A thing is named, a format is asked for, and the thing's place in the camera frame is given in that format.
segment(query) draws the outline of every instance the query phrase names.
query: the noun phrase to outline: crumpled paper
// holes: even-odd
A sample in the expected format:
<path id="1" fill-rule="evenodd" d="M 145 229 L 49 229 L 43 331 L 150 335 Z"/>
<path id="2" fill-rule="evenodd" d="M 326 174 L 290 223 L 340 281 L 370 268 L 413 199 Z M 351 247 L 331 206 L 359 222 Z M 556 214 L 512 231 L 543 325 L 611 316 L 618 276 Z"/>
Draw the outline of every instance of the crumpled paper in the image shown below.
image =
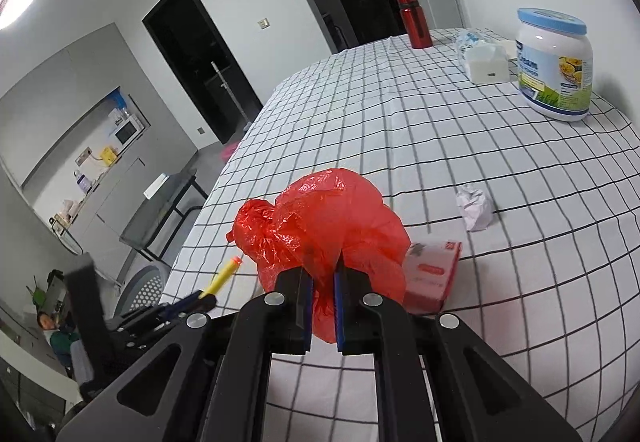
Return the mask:
<path id="1" fill-rule="evenodd" d="M 473 184 L 465 184 L 458 188 L 456 202 L 465 219 L 467 231 L 482 231 L 494 218 L 494 203 L 491 198 Z"/>

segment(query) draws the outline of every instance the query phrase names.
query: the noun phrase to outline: pink box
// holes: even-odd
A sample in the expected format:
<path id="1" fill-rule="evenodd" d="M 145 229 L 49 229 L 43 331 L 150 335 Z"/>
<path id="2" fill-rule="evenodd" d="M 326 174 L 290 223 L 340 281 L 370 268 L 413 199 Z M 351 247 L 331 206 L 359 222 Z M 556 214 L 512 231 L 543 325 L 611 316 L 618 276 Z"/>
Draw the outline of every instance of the pink box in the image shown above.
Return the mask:
<path id="1" fill-rule="evenodd" d="M 442 310 L 456 275 L 460 252 L 461 242 L 428 240 L 412 244 L 402 264 L 406 278 L 403 305 L 408 312 L 433 314 Z"/>

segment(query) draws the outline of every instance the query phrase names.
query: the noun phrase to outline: red thermos bottle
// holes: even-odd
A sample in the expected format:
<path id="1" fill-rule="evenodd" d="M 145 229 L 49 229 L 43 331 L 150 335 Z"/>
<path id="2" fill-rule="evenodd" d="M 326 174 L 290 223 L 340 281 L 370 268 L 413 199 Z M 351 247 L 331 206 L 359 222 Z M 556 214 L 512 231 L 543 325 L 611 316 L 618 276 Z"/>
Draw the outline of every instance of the red thermos bottle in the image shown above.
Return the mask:
<path id="1" fill-rule="evenodd" d="M 424 12 L 418 0 L 398 0 L 398 3 L 411 46 L 413 48 L 432 47 L 433 41 L 431 41 L 427 20 L 424 18 Z"/>

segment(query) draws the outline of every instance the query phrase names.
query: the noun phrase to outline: microwave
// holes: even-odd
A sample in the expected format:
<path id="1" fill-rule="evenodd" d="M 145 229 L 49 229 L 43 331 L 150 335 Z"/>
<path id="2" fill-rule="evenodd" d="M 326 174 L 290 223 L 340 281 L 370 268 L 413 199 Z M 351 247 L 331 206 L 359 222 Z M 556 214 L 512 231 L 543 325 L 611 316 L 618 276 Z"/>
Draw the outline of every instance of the microwave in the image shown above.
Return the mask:
<path id="1" fill-rule="evenodd" d="M 131 115 L 122 121 L 122 123 L 109 136 L 109 146 L 117 153 L 122 152 L 135 138 L 144 131 L 145 127 L 139 118 Z"/>

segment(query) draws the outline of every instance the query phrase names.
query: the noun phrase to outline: white jar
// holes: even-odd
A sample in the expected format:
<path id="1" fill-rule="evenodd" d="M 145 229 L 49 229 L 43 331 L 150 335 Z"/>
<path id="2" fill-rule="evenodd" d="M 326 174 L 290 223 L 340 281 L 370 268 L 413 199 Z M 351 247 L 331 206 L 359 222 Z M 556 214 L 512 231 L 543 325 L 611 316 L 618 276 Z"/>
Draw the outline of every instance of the white jar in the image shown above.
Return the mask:
<path id="1" fill-rule="evenodd" d="M 559 120 L 580 120 L 589 111 L 593 50 L 580 19 L 540 8 L 521 8 L 518 82 L 527 104 Z"/>

